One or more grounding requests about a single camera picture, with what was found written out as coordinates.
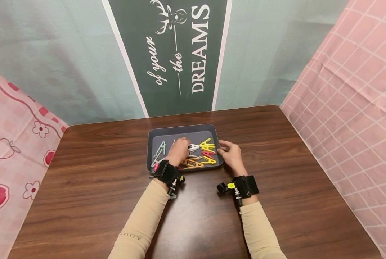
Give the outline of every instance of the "beige sleeve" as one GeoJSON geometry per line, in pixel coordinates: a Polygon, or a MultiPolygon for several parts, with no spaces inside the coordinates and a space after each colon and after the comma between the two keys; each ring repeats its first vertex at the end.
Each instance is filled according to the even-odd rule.
{"type": "Polygon", "coordinates": [[[240,215],[252,259],[286,259],[259,202],[240,207],[240,215]]]}
{"type": "Polygon", "coordinates": [[[169,195],[151,181],[114,243],[108,259],[142,259],[157,229],[169,195]]]}

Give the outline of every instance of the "yellow clothespin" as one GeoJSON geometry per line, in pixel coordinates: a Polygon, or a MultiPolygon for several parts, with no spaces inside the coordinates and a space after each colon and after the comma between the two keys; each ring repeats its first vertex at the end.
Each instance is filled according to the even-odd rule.
{"type": "Polygon", "coordinates": [[[212,152],[212,153],[215,153],[215,151],[211,150],[210,148],[215,148],[216,146],[204,146],[202,147],[202,150],[203,151],[209,151],[209,152],[212,152]]]}
{"type": "Polygon", "coordinates": [[[210,141],[212,138],[208,138],[206,139],[204,142],[201,142],[201,144],[199,145],[199,147],[215,147],[215,144],[213,143],[208,143],[208,141],[210,141]]]}
{"type": "Polygon", "coordinates": [[[207,156],[202,156],[204,159],[206,159],[207,161],[204,161],[202,162],[202,164],[216,164],[216,160],[212,159],[212,158],[209,158],[207,156]]]}

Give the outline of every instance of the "pink curtain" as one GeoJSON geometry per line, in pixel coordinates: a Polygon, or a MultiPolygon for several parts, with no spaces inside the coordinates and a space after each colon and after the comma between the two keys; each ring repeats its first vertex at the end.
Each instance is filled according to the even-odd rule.
{"type": "Polygon", "coordinates": [[[351,0],[281,109],[386,258],[386,0],[351,0]]]}
{"type": "Polygon", "coordinates": [[[0,258],[7,258],[67,125],[0,76],[0,258]]]}

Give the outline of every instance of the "hand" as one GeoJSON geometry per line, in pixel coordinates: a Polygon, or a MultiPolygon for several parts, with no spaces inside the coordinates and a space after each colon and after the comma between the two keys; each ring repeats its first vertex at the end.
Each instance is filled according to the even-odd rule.
{"type": "Polygon", "coordinates": [[[190,145],[190,140],[186,137],[177,139],[171,146],[165,159],[167,159],[172,166],[179,166],[189,155],[188,145],[190,145]]]}
{"type": "Polygon", "coordinates": [[[223,157],[225,162],[230,166],[234,172],[235,177],[241,175],[248,175],[242,162],[241,149],[238,145],[229,141],[219,141],[220,148],[217,152],[223,157]]]}

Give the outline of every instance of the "gray tray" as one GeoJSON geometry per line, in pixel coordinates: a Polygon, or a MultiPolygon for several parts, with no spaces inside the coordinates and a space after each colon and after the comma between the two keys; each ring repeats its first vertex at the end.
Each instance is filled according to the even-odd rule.
{"type": "MultiPolygon", "coordinates": [[[[190,125],[171,128],[155,128],[150,130],[148,134],[148,146],[147,146],[147,170],[152,172],[151,164],[153,163],[153,156],[156,154],[158,147],[162,141],[166,142],[166,153],[169,153],[173,141],[180,137],[187,137],[192,144],[199,145],[201,142],[208,138],[212,138],[208,143],[214,143],[216,148],[212,149],[216,152],[213,157],[216,160],[216,164],[205,164],[204,167],[183,169],[182,172],[191,172],[197,170],[213,169],[223,164],[223,158],[217,153],[217,149],[220,148],[219,140],[217,138],[215,126],[211,124],[190,125]]],[[[192,155],[201,156],[202,150],[199,148],[192,155]]]]}

